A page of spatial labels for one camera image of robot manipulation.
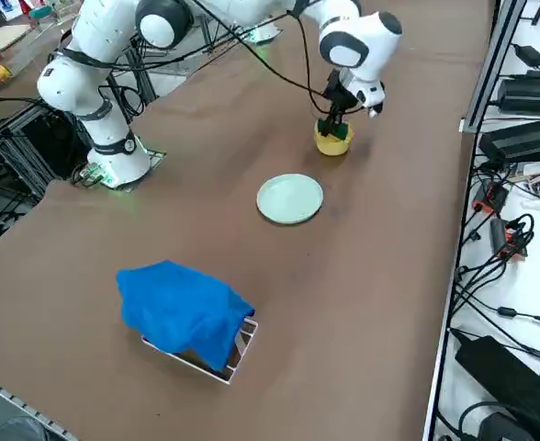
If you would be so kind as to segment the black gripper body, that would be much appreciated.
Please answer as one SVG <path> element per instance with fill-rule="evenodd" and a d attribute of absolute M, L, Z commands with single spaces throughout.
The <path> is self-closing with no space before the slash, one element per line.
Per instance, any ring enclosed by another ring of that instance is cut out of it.
<path fill-rule="evenodd" d="M 323 97 L 331 103 L 331 114 L 343 114 L 358 103 L 357 98 L 341 83 L 340 71 L 337 69 L 330 72 Z"/>

